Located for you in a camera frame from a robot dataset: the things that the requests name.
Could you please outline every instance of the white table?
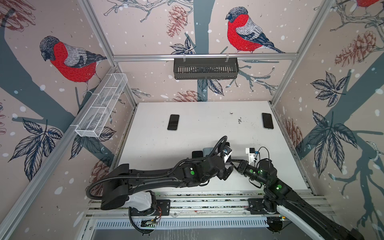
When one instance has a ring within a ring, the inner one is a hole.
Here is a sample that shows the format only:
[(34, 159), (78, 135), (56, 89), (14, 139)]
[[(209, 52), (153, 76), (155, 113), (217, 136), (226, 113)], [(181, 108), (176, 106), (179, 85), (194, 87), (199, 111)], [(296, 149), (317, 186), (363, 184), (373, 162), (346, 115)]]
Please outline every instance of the white table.
[[(274, 129), (262, 126), (262, 113), (272, 111), (267, 101), (140, 103), (133, 119), (119, 164), (130, 169), (172, 168), (192, 157), (192, 151), (213, 147), (224, 135), (233, 149), (233, 159), (248, 160), (246, 147), (265, 146), (277, 169), (277, 176), (294, 190), (307, 189), (296, 162), (273, 116)], [(171, 114), (180, 115), (177, 131), (168, 131)], [(268, 157), (265, 149), (262, 158)], [(236, 170), (226, 181), (214, 177), (204, 187), (154, 190), (158, 194), (251, 193), (259, 189)]]

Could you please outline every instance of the white wire basket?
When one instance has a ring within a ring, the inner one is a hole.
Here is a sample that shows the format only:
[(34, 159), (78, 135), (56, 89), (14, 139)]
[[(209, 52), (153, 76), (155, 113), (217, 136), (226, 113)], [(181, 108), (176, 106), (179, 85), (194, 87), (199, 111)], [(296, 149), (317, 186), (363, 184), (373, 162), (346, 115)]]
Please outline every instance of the white wire basket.
[(107, 83), (93, 101), (92, 106), (88, 109), (87, 113), (76, 127), (75, 131), (79, 136), (100, 136), (127, 82), (128, 79), (125, 74), (111, 74)]

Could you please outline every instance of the pine cone illustration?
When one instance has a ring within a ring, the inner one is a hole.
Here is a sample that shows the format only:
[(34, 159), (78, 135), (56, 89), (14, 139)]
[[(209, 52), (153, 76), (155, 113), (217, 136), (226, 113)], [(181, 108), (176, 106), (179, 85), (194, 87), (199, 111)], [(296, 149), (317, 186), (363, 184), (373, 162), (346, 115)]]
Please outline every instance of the pine cone illustration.
[[(105, 175), (107, 175), (109, 172), (109, 167), (105, 165), (102, 161), (98, 161), (95, 166), (92, 168), (91, 171), (91, 178), (89, 179), (89, 182), (97, 182), (101, 178), (103, 178)], [(103, 185), (99, 184), (95, 186), (91, 193), (95, 196), (101, 196), (103, 193)]]
[(341, 64), (342, 67), (352, 65), (355, 62), (364, 61), (365, 57), (374, 50), (376, 46), (376, 34), (366, 31), (353, 39), (352, 43), (343, 48), (339, 55), (336, 55), (335, 66)]
[(9, 12), (14, 11), (10, 14), (5, 26), (2, 26), (13, 31), (24, 31), (24, 28), (29, 26), (29, 24), (35, 25), (33, 21), (35, 16), (31, 10), (36, 10), (36, 8), (26, 0), (0, 0), (1, 20), (4, 19)]
[(203, 101), (200, 94), (195, 91), (187, 90), (186, 92), (177, 92), (176, 98), (172, 98), (174, 102), (201, 102)]
[(299, 152), (301, 152), (301, 147), (303, 144), (303, 135), (301, 133), (300, 127), (293, 123), (293, 119), (291, 119), (290, 121), (287, 121), (287, 119), (285, 119), (284, 126), (293, 145), (295, 146), (295, 148), (297, 148)]
[(187, 12), (181, 6), (175, 5), (169, 11), (168, 18), (167, 34), (173, 38), (175, 34), (179, 35), (187, 25)]

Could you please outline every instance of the smartphone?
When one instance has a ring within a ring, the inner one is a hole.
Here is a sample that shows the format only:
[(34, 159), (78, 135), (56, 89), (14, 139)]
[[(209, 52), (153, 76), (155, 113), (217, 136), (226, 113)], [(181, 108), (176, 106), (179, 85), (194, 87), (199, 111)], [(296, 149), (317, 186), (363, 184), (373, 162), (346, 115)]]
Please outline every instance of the smartphone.
[(272, 115), (270, 113), (262, 113), (263, 127), (273, 129)]
[(169, 123), (168, 123), (168, 130), (169, 131), (176, 131), (177, 125), (179, 124), (179, 117), (180, 115), (171, 114), (169, 117)]

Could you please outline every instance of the dark gray metal basket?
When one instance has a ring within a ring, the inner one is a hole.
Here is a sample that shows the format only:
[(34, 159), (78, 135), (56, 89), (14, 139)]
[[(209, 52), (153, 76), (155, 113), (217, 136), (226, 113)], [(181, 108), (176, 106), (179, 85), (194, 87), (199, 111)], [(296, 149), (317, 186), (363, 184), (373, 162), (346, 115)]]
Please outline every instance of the dark gray metal basket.
[(175, 79), (235, 79), (239, 73), (237, 58), (175, 58)]

